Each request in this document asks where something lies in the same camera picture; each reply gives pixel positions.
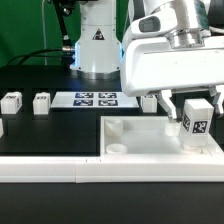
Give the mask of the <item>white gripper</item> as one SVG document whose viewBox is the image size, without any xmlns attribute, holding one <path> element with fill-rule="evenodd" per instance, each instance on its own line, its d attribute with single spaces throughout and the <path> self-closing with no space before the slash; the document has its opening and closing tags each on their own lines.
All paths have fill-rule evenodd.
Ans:
<svg viewBox="0 0 224 224">
<path fill-rule="evenodd" d="M 157 93 L 157 101 L 171 122 L 177 110 L 170 90 L 210 87 L 215 113 L 224 115 L 224 36 L 204 39 L 198 48 L 173 49 L 165 37 L 138 39 L 122 60 L 121 87 L 127 96 Z"/>
</svg>

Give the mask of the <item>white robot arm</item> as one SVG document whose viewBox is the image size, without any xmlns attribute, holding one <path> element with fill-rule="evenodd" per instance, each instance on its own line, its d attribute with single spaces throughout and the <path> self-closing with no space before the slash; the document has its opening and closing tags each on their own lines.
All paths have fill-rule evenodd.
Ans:
<svg viewBox="0 0 224 224">
<path fill-rule="evenodd" d="M 224 115 L 224 35 L 215 36 L 204 0 L 129 0 L 130 25 L 112 37 L 109 7 L 101 0 L 81 6 L 82 32 L 70 68 L 89 79 L 120 71 L 128 96 L 154 95 L 170 119 L 174 93 L 209 91 Z"/>
</svg>

